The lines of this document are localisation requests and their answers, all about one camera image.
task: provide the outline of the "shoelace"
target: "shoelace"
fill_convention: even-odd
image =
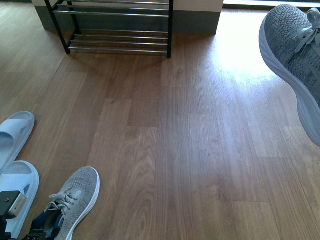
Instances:
[[[67,215],[71,205],[74,205],[75,201],[78,200],[77,193],[78,191],[76,190],[68,189],[51,195],[51,202],[48,204],[47,209],[49,211],[61,210],[63,215]]]
[[[307,18],[312,26],[302,30],[303,40],[295,49],[295,53],[299,53],[301,49],[302,53],[305,51],[306,47],[309,46],[312,42],[315,42],[317,46],[320,47],[320,12],[316,8],[311,8],[307,12]]]

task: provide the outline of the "white sole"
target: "white sole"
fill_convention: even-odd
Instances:
[[[0,175],[0,192],[20,191],[26,197],[26,203],[16,218],[7,219],[6,232],[17,239],[28,212],[34,202],[39,187],[39,174],[36,168],[26,161],[14,161]]]
[[[69,234],[66,236],[65,240],[71,240],[72,239],[72,235],[74,234],[74,230],[76,229],[77,225],[85,218],[85,216],[88,215],[88,213],[94,208],[98,196],[99,196],[99,191],[100,191],[100,177],[99,177],[99,173],[97,172],[97,170],[95,170],[93,167],[91,167],[95,172],[96,172],[96,176],[97,176],[97,183],[96,183],[96,187],[95,187],[95,191],[93,194],[93,197],[91,199],[91,201],[89,202],[88,206],[86,207],[86,209],[83,211],[83,213],[79,216],[79,218],[75,221],[75,223],[73,224]]]
[[[259,32],[259,47],[262,58],[265,64],[294,90],[301,124],[308,137],[320,146],[320,108],[307,87],[289,72],[271,51],[266,39],[265,21],[266,19],[263,20]]]

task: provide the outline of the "wood grain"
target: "wood grain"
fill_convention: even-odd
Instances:
[[[233,201],[238,240],[280,240],[276,221],[267,202]]]
[[[109,239],[152,239],[157,137],[157,128],[127,128]]]
[[[316,218],[292,160],[259,158],[279,235],[282,239],[316,240]]]
[[[320,239],[320,148],[261,58],[266,14],[224,9],[216,35],[174,34],[171,59],[67,55],[32,3],[0,2],[0,122],[36,118],[20,239],[83,166],[100,194],[75,240]]]

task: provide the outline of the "white slide sandal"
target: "white slide sandal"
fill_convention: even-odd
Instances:
[[[26,161],[14,161],[0,175],[0,192],[20,191],[26,197],[26,203],[17,217],[7,219],[5,231],[17,239],[27,214],[35,199],[39,187],[39,174],[36,168]]]
[[[20,111],[0,125],[0,174],[16,160],[35,125],[31,112]]]

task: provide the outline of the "gray sneaker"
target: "gray sneaker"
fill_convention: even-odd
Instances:
[[[259,46],[266,65],[293,88],[301,124],[320,146],[320,12],[275,7],[263,20]]]
[[[89,166],[76,171],[40,216],[30,232],[42,230],[47,240],[71,240],[76,226],[94,207],[100,190],[98,172]]]

